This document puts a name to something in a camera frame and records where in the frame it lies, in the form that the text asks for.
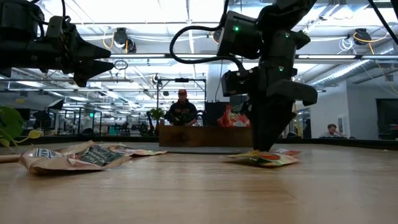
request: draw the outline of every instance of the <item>black mat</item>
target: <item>black mat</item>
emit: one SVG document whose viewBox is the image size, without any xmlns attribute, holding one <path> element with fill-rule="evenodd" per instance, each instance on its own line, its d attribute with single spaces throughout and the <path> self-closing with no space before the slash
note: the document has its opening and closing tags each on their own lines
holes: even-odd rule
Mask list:
<svg viewBox="0 0 398 224">
<path fill-rule="evenodd" d="M 168 151 L 182 154 L 239 154 L 251 151 L 250 147 L 160 147 L 157 143 L 123 143 L 134 149 Z"/>
</svg>

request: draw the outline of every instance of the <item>person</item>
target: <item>person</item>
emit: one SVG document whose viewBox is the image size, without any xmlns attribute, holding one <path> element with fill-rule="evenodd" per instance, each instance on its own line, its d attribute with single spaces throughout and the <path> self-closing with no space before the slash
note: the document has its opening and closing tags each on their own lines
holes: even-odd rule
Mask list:
<svg viewBox="0 0 398 224">
<path fill-rule="evenodd" d="M 166 114 L 171 125 L 191 126 L 197 122 L 197 108 L 187 99 L 187 91 L 178 91 L 178 101 L 173 103 Z"/>
<path fill-rule="evenodd" d="M 328 125 L 328 131 L 323 133 L 321 138 L 343 138 L 344 136 L 336 131 L 337 126 L 335 124 Z"/>
</svg>

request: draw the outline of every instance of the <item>ceiling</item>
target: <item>ceiling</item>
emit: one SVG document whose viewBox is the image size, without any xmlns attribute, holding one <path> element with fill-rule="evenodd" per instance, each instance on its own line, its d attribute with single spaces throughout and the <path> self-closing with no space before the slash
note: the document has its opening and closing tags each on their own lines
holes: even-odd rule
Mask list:
<svg viewBox="0 0 398 224">
<path fill-rule="evenodd" d="M 257 17 L 262 7 L 267 4 L 264 2 L 269 1 L 247 0 L 243 1 L 242 5 L 240 1 L 231 2 L 229 10 Z M 383 0 L 375 2 L 379 4 L 380 11 L 392 30 L 398 32 L 397 17 L 389 3 L 384 3 Z M 59 97 L 74 96 L 75 98 L 67 99 L 74 106 L 83 106 L 87 102 L 94 105 L 114 103 L 111 109 L 102 108 L 103 111 L 117 111 L 128 105 L 132 113 L 136 114 L 156 107 L 155 75 L 161 79 L 184 77 L 209 80 L 210 77 L 219 77 L 220 72 L 236 69 L 234 64 L 228 64 L 224 66 L 223 71 L 213 72 L 211 68 L 220 65 L 221 62 L 184 65 L 171 58 L 156 57 L 157 54 L 164 55 L 169 52 L 170 40 L 181 28 L 189 24 L 217 26 L 223 8 L 222 0 L 65 0 L 65 3 L 67 15 L 71 17 L 72 23 L 76 24 L 80 35 L 86 41 L 102 48 L 109 47 L 112 43 L 112 33 L 118 27 L 125 27 L 129 38 L 136 44 L 137 54 L 147 54 L 147 57 L 142 55 L 140 58 L 134 58 L 129 54 L 129 58 L 123 59 L 128 64 L 127 69 L 113 69 L 94 77 L 94 81 L 88 83 L 88 88 L 98 91 L 73 91 L 78 89 L 71 80 L 73 75 L 65 75 L 59 71 L 43 74 L 35 69 L 15 69 L 13 78 L 32 81 L 31 83 L 12 82 L 8 88 L 16 90 L 45 88 Z M 347 5 L 339 6 L 336 13 L 317 23 L 321 12 L 328 7 L 327 3 L 328 1 L 319 1 L 294 27 L 295 31 L 308 28 L 306 31 L 312 39 L 308 45 L 298 50 L 297 54 L 370 54 L 368 45 L 353 45 L 350 42 L 352 38 L 344 40 L 347 35 L 352 36 L 357 28 L 366 28 L 373 40 L 380 39 L 373 43 L 375 49 L 391 41 L 373 9 L 368 6 L 368 1 L 347 0 Z M 52 16 L 62 14 L 59 0 L 41 0 L 37 4 L 42 8 L 46 21 Z M 191 34 L 187 32 L 182 35 L 174 50 L 178 54 L 215 54 L 217 43 L 213 40 L 212 33 L 193 31 Z M 125 54 L 115 45 L 110 51 L 113 54 Z M 109 62 L 117 60 L 119 59 L 108 59 Z M 257 65 L 256 61 L 245 60 L 245 62 L 247 62 L 244 64 L 245 68 Z M 295 68 L 298 69 L 295 80 L 309 82 L 332 68 L 349 63 L 353 61 L 298 60 L 295 64 Z M 358 79 L 363 76 L 364 74 L 358 74 Z M 167 81 L 162 82 L 162 91 L 159 93 L 161 107 L 168 109 L 171 103 L 177 100 L 178 89 L 184 88 L 188 90 L 188 98 L 195 102 L 198 109 L 203 109 L 206 82 L 166 83 Z"/>
</svg>

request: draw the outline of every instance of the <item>ceiling duct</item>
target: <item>ceiling duct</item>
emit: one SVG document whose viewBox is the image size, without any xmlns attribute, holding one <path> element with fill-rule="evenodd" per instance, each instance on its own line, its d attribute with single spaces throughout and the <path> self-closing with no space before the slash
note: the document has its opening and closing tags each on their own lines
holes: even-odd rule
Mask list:
<svg viewBox="0 0 398 224">
<path fill-rule="evenodd" d="M 387 55 L 387 54 L 398 54 L 398 46 L 394 43 L 394 41 L 387 42 L 375 50 L 376 55 Z M 363 73 L 365 70 L 371 70 L 377 67 L 377 63 L 375 60 L 358 60 L 355 63 L 340 65 L 334 69 L 329 70 L 316 77 L 316 81 L 307 82 L 308 85 L 311 86 L 330 86 L 335 85 L 347 78 L 353 77 L 360 73 Z"/>
</svg>

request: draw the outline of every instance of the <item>table surface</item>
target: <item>table surface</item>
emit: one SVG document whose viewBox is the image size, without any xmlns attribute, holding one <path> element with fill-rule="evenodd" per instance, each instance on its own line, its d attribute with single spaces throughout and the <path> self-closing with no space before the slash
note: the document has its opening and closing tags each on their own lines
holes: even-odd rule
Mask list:
<svg viewBox="0 0 398 224">
<path fill-rule="evenodd" d="M 265 169 L 164 154 L 62 176 L 0 164 L 0 223 L 397 223 L 398 152 L 275 147 L 302 151 L 300 162 Z"/>
</svg>

